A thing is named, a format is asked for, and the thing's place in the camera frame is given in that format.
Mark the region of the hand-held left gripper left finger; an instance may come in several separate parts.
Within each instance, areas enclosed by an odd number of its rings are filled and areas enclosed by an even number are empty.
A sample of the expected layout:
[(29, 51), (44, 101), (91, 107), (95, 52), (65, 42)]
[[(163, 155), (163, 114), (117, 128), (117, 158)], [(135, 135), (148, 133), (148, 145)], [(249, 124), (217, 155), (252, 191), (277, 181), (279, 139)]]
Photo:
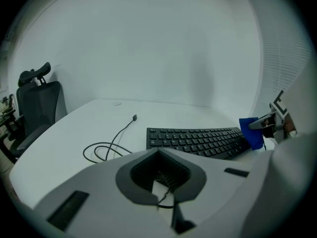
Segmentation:
[(45, 195), (34, 207), (45, 220), (75, 191), (88, 194), (65, 232), (75, 238), (171, 238), (173, 230), (155, 206), (135, 204), (118, 189), (116, 173), (141, 151), (93, 164)]

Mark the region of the person's right hand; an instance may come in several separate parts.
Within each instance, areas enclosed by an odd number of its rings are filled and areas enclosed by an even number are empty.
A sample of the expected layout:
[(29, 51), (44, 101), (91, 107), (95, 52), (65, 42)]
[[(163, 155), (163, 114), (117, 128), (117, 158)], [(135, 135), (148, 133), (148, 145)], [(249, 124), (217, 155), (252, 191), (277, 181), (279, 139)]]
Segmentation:
[(290, 114), (287, 114), (284, 119), (284, 125), (283, 125), (284, 131), (286, 132), (287, 136), (294, 137), (297, 133), (297, 130), (295, 128), (295, 125), (293, 123), (293, 120), (290, 116)]

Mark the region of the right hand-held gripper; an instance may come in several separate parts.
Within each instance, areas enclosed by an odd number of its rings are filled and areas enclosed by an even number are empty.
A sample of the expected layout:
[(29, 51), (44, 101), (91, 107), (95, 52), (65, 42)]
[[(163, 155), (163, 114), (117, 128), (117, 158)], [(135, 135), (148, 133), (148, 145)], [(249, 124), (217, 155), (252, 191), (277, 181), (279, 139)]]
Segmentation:
[(289, 113), (281, 99), (284, 91), (284, 89), (280, 90), (277, 97), (269, 104), (270, 112), (267, 115), (248, 125), (250, 130), (263, 129), (264, 137), (274, 139), (276, 144), (281, 143), (288, 137), (284, 124)]

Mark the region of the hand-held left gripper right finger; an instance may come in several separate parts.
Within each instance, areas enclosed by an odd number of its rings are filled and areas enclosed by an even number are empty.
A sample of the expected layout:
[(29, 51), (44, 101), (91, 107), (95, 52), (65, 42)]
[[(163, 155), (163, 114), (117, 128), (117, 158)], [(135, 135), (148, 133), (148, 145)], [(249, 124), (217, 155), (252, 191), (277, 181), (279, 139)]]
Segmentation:
[(189, 169), (204, 172), (206, 183), (195, 199), (180, 202), (172, 209), (159, 209), (158, 229), (173, 230), (235, 230), (243, 222), (234, 214), (237, 206), (228, 203), (246, 180), (254, 161), (239, 157), (220, 160), (199, 157), (170, 148), (159, 148), (159, 161), (170, 174), (187, 175)]

